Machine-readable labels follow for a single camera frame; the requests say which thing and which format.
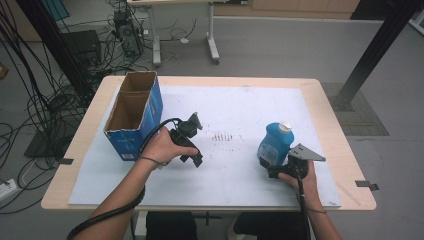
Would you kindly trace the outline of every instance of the white desk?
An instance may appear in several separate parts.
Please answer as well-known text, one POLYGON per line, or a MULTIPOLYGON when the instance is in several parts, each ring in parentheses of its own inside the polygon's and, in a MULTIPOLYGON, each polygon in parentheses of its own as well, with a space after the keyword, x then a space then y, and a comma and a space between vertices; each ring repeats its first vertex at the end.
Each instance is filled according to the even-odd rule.
POLYGON ((196 11, 196 14, 200 16, 206 15, 209 18, 209 31, 206 33, 206 39, 209 44, 212 59, 215 61, 215 63, 219 63, 218 49, 216 47, 215 39, 213 36, 213 0, 127 0, 127 2, 130 6, 144 6, 147 9, 153 35, 153 65, 155 67, 159 67, 161 64, 160 39, 156 32, 155 8, 158 10, 160 9, 162 14, 169 14, 171 16, 176 12, 180 12, 179 15, 181 15, 181 13, 184 14, 184 12, 187 11, 196 11), (208 7, 207 11, 203 12, 203 9, 199 8, 199 6, 204 6, 205 4, 207 4, 208 7))
MULTIPOLYGON (((46 209, 94 209, 96 205, 70 205, 78 172, 89 149, 96 129, 104 116, 115 89, 122 83, 123 76, 106 77, 100 85, 78 131, 68 148, 65 158, 74 159, 72 165, 61 165, 47 190, 42 206, 46 209)), ((349 144, 329 105, 318 81, 312 79, 282 78, 223 78, 223 77, 164 77, 159 76, 161 86, 252 86, 266 88, 297 88, 302 91, 309 114, 314 124, 321 147, 327 158, 341 200, 337 210, 373 210, 374 197, 368 188, 358 188, 355 180, 364 180, 349 144)), ((171 210, 167 206, 156 206, 156 210, 171 210)), ((212 210, 192 208, 184 210, 212 210)), ((213 210, 273 210, 266 207, 239 208, 227 206, 213 210)))

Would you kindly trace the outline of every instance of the bottle cap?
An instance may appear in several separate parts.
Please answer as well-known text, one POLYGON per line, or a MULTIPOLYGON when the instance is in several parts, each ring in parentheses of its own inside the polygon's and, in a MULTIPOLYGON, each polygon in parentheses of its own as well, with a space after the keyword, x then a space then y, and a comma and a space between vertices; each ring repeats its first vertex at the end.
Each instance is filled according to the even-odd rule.
POLYGON ((281 133, 289 133, 291 131, 291 124, 288 122, 281 122, 278 125, 278 130, 280 130, 281 133))

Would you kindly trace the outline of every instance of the blue bottle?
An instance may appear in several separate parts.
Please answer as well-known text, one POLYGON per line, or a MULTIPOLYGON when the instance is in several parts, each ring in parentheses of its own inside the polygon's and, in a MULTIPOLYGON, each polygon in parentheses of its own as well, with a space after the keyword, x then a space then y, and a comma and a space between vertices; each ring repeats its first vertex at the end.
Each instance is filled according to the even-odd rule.
POLYGON ((265 168, 269 165, 281 166, 294 141, 291 124, 287 122, 271 123, 266 126, 266 132, 258 149, 259 162, 265 168))

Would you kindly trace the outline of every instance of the gray mat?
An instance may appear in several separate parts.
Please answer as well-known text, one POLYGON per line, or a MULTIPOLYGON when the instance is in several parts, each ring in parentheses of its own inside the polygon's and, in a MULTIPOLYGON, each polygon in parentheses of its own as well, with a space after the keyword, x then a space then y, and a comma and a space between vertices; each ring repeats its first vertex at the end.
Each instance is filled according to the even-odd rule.
MULTIPOLYGON (((327 97, 336 96, 342 83, 321 83, 327 97)), ((389 136, 368 101, 359 91, 352 101, 353 111, 335 111, 346 136, 389 136)))

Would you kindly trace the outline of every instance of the blue box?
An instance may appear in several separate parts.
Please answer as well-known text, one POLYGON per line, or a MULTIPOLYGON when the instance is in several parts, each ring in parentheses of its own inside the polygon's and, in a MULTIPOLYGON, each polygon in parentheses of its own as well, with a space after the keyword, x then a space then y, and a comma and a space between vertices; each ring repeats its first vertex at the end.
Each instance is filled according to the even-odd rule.
POLYGON ((156 72, 128 73, 106 122, 104 133, 124 161, 135 161, 146 136, 162 116, 156 72))

